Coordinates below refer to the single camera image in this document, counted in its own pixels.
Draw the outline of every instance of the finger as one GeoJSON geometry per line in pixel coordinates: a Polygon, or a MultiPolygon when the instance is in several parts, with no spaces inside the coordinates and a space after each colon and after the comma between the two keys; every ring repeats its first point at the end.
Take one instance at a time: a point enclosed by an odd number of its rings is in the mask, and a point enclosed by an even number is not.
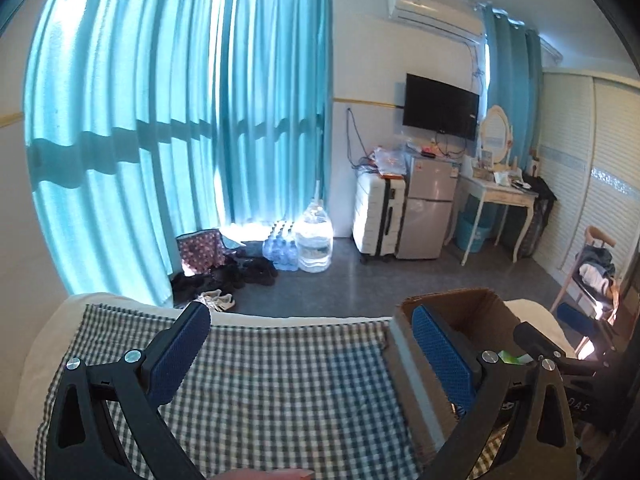
{"type": "Polygon", "coordinates": [[[214,476],[211,480],[271,480],[268,473],[264,471],[254,471],[253,469],[233,469],[220,475],[214,476]]]}
{"type": "Polygon", "coordinates": [[[270,480],[310,480],[314,472],[310,469],[276,469],[268,473],[270,480]]]}

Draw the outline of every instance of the teal bin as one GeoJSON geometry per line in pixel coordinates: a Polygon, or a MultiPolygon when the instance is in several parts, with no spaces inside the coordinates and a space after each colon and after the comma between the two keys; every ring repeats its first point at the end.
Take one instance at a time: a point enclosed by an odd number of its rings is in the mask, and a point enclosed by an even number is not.
{"type": "MultiPolygon", "coordinates": [[[[463,212],[458,213],[458,223],[456,224],[456,245],[462,251],[466,251],[466,245],[469,243],[469,238],[471,237],[471,231],[474,227],[475,220],[475,215],[471,216],[468,213],[463,212]]],[[[469,250],[470,253],[479,253],[480,249],[482,249],[482,244],[488,237],[493,226],[493,222],[491,220],[492,219],[485,219],[483,222],[481,218],[478,222],[476,236],[474,237],[471,249],[469,250]]]]}

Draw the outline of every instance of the sliding wardrobe door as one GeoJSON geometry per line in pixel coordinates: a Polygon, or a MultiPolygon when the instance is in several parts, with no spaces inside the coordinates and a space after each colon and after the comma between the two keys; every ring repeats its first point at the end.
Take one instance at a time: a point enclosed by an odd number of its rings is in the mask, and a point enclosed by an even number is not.
{"type": "Polygon", "coordinates": [[[567,268],[583,244],[587,225],[616,240],[613,262],[628,267],[640,224],[640,90],[596,78],[596,137],[593,167],[567,268]]]}
{"type": "Polygon", "coordinates": [[[548,272],[566,259],[588,184],[594,136],[593,79],[545,73],[540,100],[540,176],[554,205],[534,259],[548,272]]]}

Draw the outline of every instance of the plastic bag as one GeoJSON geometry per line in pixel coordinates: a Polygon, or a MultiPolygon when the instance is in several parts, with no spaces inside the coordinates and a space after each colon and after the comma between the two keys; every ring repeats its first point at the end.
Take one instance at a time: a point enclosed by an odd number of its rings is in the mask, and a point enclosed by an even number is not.
{"type": "Polygon", "coordinates": [[[373,150],[372,158],[380,175],[406,175],[404,155],[400,150],[388,150],[378,146],[373,150]]]}

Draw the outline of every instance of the cardboard box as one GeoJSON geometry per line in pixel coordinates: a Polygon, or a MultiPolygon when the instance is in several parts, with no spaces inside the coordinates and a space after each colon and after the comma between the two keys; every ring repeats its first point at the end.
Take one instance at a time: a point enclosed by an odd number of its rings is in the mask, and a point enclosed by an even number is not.
{"type": "Polygon", "coordinates": [[[456,416],[440,381],[414,340],[411,319],[421,305],[433,307],[463,333],[478,353],[525,352],[513,341],[520,323],[504,302],[487,288],[467,288],[414,296],[398,306],[389,322],[383,357],[407,421],[418,461],[431,462],[456,426],[456,416]]]}

